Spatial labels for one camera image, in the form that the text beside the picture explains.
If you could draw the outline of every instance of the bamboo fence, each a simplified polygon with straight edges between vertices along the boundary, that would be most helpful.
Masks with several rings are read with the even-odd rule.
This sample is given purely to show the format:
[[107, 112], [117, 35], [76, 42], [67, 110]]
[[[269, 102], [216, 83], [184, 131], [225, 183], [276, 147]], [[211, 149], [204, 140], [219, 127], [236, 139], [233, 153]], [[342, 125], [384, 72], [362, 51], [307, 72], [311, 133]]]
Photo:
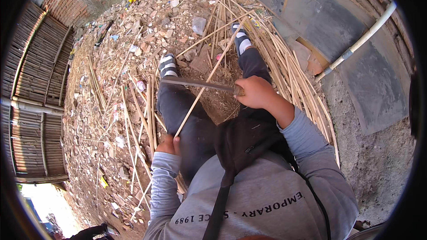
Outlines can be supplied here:
[[18, 182], [67, 178], [60, 139], [61, 101], [73, 47], [70, 32], [33, 3], [18, 23], [7, 55], [1, 106], [9, 136], [5, 149]]

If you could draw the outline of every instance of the knife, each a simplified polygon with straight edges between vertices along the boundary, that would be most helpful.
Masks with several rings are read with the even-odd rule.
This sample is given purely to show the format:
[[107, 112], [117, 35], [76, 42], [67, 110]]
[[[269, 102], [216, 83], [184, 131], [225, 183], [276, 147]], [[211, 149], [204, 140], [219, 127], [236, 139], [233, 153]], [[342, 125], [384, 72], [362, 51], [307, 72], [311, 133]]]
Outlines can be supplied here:
[[227, 92], [230, 92], [230, 93], [238, 95], [238, 96], [244, 96], [245, 95], [245, 91], [243, 90], [243, 88], [241, 86], [238, 86], [238, 85], [234, 85], [233, 87], [222, 86], [222, 85], [216, 84], [216, 83], [207, 83], [207, 82], [199, 81], [199, 80], [190, 80], [190, 79], [186, 79], [186, 78], [175, 77], [172, 75], [167, 75], [167, 76], [163, 77], [161, 82], [162, 83], [181, 84], [184, 86], [212, 88], [215, 90], [227, 91]]

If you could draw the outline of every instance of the black pants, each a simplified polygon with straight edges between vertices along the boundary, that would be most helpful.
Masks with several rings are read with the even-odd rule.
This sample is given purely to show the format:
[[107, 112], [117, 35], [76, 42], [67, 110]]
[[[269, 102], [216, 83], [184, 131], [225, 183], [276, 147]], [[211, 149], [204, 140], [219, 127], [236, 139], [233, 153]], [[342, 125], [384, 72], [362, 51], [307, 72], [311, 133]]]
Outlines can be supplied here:
[[[239, 57], [243, 78], [259, 76], [271, 83], [270, 74], [263, 58], [255, 48], [249, 48]], [[163, 115], [168, 134], [175, 135], [195, 100], [194, 94], [182, 85], [161, 83], [158, 92], [157, 110]], [[262, 120], [275, 119], [264, 109], [240, 106], [239, 115], [250, 115]], [[199, 168], [216, 154], [214, 148], [215, 123], [198, 102], [188, 117], [179, 137], [181, 138], [181, 174], [187, 185]]]
[[[85, 230], [81, 230], [78, 234], [70, 237], [70, 240], [93, 240], [95, 236], [104, 234], [106, 232], [107, 232], [107, 225], [102, 224], [99, 226], [94, 226], [94, 227], [87, 228]], [[109, 235], [104, 236], [101, 239], [114, 240], [114, 238]]]

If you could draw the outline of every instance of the hand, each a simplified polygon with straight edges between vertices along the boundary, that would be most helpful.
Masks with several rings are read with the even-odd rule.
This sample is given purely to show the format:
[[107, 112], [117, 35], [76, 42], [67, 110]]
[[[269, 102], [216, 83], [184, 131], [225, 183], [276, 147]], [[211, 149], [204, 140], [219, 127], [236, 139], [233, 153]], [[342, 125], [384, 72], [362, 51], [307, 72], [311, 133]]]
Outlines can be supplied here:
[[179, 136], [174, 138], [171, 135], [167, 135], [164, 139], [164, 142], [157, 146], [155, 152], [163, 152], [180, 156], [181, 153], [179, 152], [179, 141]]
[[234, 97], [243, 105], [253, 109], [268, 110], [279, 96], [265, 79], [258, 76], [238, 79], [235, 83], [245, 90], [245, 95]]

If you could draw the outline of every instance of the blade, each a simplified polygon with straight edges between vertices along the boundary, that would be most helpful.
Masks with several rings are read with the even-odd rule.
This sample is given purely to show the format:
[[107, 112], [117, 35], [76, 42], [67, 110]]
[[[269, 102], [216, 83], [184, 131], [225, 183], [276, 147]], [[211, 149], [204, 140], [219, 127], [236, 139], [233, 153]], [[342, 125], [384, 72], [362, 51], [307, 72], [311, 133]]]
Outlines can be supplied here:
[[206, 83], [204, 81], [199, 81], [199, 80], [190, 80], [190, 79], [175, 77], [175, 76], [171, 76], [171, 75], [163, 77], [161, 82], [162, 83], [181, 84], [184, 86], [196, 86], [196, 87], [212, 88], [215, 90], [222, 90], [222, 91], [228, 91], [228, 92], [234, 93], [233, 87], [222, 86], [220, 84], [215, 84], [215, 83]]

